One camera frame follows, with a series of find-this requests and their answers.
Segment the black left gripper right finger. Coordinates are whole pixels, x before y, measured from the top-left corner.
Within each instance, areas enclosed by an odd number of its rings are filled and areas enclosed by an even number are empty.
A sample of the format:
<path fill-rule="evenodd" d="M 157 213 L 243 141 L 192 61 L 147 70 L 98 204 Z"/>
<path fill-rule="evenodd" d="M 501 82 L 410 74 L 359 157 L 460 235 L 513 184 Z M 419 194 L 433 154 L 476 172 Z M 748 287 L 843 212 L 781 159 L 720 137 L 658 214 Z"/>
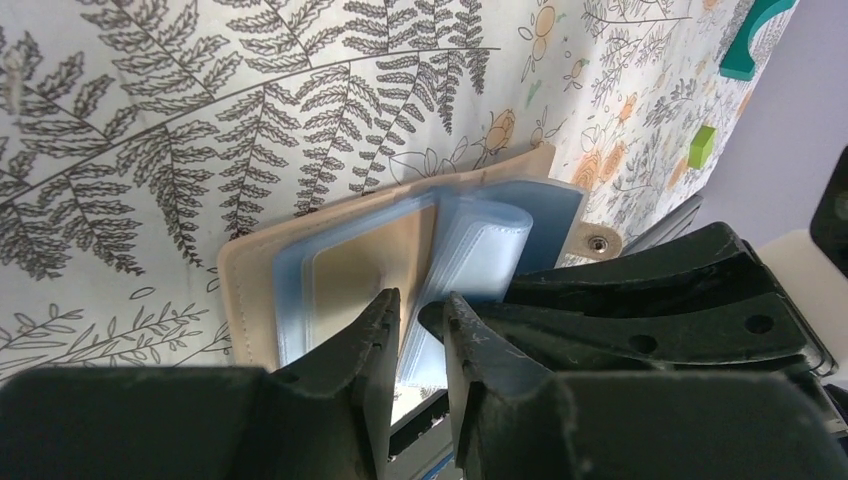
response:
<path fill-rule="evenodd" d="M 467 479 L 843 479 L 818 409 L 774 374 L 553 372 L 442 308 L 455 463 Z"/>

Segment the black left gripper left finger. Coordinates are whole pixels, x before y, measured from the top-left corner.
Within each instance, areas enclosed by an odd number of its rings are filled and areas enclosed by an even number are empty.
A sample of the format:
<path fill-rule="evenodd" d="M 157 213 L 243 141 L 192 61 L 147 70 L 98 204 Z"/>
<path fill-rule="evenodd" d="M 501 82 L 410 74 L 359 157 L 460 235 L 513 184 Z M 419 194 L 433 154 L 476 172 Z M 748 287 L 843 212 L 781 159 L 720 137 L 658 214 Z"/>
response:
<path fill-rule="evenodd" d="M 1 390 L 5 479 L 380 479 L 400 292 L 329 340 L 253 367 L 44 368 Z"/>

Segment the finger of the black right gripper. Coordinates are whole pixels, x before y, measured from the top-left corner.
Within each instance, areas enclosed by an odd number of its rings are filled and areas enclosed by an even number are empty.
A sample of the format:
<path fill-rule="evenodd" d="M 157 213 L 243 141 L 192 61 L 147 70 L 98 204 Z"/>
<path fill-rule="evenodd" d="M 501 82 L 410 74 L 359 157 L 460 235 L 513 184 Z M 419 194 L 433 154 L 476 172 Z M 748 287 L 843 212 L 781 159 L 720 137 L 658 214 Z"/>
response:
<path fill-rule="evenodd" d="M 506 357 L 548 371 L 742 370 L 826 377 L 836 362 L 777 276 L 713 223 L 616 259 L 514 277 L 470 300 Z"/>

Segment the gold credit card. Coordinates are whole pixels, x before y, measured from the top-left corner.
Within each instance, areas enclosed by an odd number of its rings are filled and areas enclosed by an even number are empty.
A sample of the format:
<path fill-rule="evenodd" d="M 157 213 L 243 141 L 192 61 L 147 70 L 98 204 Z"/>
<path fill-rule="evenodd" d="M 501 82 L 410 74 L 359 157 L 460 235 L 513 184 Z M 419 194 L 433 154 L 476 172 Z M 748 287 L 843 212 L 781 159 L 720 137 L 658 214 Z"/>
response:
<path fill-rule="evenodd" d="M 429 269 L 436 218 L 437 208 L 426 206 L 384 220 L 315 256 L 309 350 L 348 326 L 386 288 L 400 291 L 399 330 L 405 334 L 415 295 Z"/>

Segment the beige leather card holder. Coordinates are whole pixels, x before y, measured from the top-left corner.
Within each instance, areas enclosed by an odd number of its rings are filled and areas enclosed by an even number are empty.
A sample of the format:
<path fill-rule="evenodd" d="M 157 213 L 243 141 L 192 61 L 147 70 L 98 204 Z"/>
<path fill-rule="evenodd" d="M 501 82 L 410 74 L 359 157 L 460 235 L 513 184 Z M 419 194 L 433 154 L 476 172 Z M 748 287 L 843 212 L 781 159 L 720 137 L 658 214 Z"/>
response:
<path fill-rule="evenodd" d="M 622 251 L 616 231 L 584 220 L 587 189 L 550 177 L 554 154 L 421 178 L 226 243 L 217 262 L 235 363 L 293 363 L 396 289 L 395 381 L 445 387 L 444 349 L 417 322 L 425 304 L 452 290 L 500 300 L 516 274 Z"/>

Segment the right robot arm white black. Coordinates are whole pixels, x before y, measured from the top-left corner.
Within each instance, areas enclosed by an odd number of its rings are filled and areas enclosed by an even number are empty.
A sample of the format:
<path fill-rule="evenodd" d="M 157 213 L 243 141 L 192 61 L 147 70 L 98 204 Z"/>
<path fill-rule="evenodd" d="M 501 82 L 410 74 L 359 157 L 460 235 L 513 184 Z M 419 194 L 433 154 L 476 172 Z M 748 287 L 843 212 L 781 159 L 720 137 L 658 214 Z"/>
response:
<path fill-rule="evenodd" d="M 503 300 L 470 307 L 552 371 L 847 377 L 847 280 L 804 230 L 754 248 L 716 222 L 613 260 L 516 276 Z"/>

